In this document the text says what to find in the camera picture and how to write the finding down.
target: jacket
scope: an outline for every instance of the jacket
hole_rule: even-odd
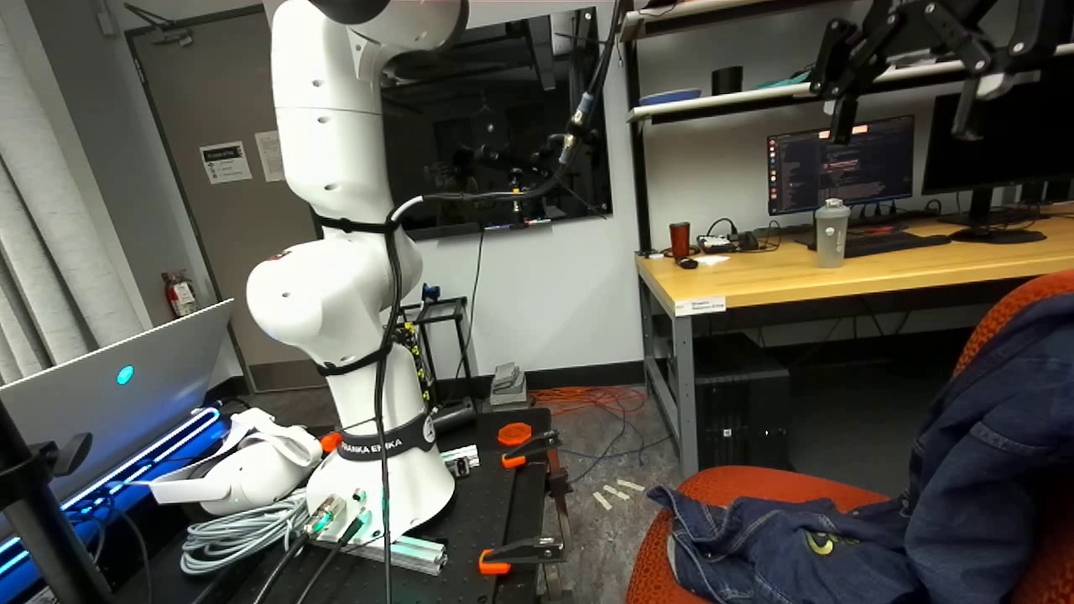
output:
[[[1074,295],[1022,313],[932,400],[909,492],[840,514],[826,500],[675,514],[675,578],[713,601],[1004,601],[1034,550],[1045,476],[1074,465]]]

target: laptop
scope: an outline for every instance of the laptop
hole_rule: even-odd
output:
[[[190,415],[228,340],[228,313],[231,297],[0,385],[28,444],[94,436],[89,458],[54,480],[61,502]]]

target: table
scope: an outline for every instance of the table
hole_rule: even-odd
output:
[[[447,566],[440,569],[440,578],[392,569],[392,601],[536,601],[536,566],[520,565],[511,578],[501,581],[486,581],[476,574],[476,554],[482,547],[528,541],[536,538],[545,527],[547,471],[540,454],[533,454],[533,458],[523,471],[511,474],[501,465],[501,445],[495,444],[495,434],[513,420],[529,423],[533,434],[551,425],[547,409],[491,409],[479,415],[474,429],[440,436],[440,448],[476,444],[479,471],[457,482],[457,496],[440,518],[414,531],[414,538],[447,545]],[[178,569],[178,547],[181,538],[150,560],[153,601],[248,604],[256,601],[268,569],[283,558],[283,547],[271,547],[268,554],[248,558],[246,565],[234,565],[216,578],[184,578]],[[295,565],[288,565],[266,604],[295,601],[322,558],[325,550],[312,547]],[[146,569],[122,586],[116,604],[125,601],[146,601]],[[383,565],[336,558],[308,589],[308,601],[383,601]]]
[[[952,224],[912,224],[919,236],[956,233]],[[671,259],[639,255],[640,283],[640,335],[643,376],[661,403],[667,429],[679,444],[685,474],[698,471],[696,400],[696,318],[726,314],[736,310],[826,303],[851,295],[887,295],[916,290],[950,290],[979,283],[1017,283],[1046,271],[1074,267],[1074,208],[1053,203],[1046,218],[1034,222],[1045,243],[1027,245],[979,245],[950,243],[937,249],[906,249],[865,259],[847,259],[840,267],[818,267],[816,255],[799,243],[783,243],[773,253],[730,255],[717,265],[679,267]],[[671,369],[665,376],[661,335],[656,318],[671,321]]]

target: metal stand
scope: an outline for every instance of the metal stand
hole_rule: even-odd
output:
[[[108,604],[104,574],[48,486],[57,458],[61,448],[54,444],[31,448],[0,403],[0,509],[11,531],[24,541],[57,601]]]
[[[462,321],[468,321],[468,297],[462,297],[462,295],[461,295],[461,297],[435,297],[435,303],[427,303],[427,304],[406,304],[404,313],[406,313],[406,318],[416,321],[416,328],[419,328],[423,357],[427,357],[427,376],[430,376],[430,384],[432,384],[432,400],[440,403],[440,395],[443,395],[443,394],[435,394],[435,379],[440,379],[440,376],[435,376],[432,343],[430,343],[430,326],[432,326],[432,321],[453,321],[453,328],[457,328],[457,345],[461,345],[461,369],[462,369],[462,376],[457,376],[457,379],[462,379],[462,384],[468,384],[468,394],[470,394],[474,373],[470,373],[470,343],[468,343],[468,328],[462,328]]]

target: chair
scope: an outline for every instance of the chair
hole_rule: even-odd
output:
[[[964,373],[976,351],[1027,304],[1051,297],[1051,295],[1074,295],[1074,271],[1060,275],[1039,275],[1014,292],[1006,292],[969,333],[956,373]],[[826,480],[826,476],[809,476],[809,474],[792,474],[792,471],[773,471],[773,465],[709,465],[696,476],[688,476],[679,486],[685,496],[696,496],[713,508],[730,508],[739,496],[764,496],[764,500],[784,500],[784,502],[803,502],[803,500],[818,500],[830,496],[840,509],[862,508],[862,502],[879,502],[887,500],[884,492]],[[1022,578],[1014,589],[1014,604],[1051,604],[1051,601],[1074,601],[1074,482],[1058,486],[1051,500],[1045,502],[1039,514],[1039,531],[1037,531],[1037,550],[1029,558],[1027,574]],[[667,535],[671,535],[671,514],[661,509],[634,558],[634,574],[627,585],[627,604],[696,604],[703,601],[698,594],[685,589],[671,566],[667,566]]]

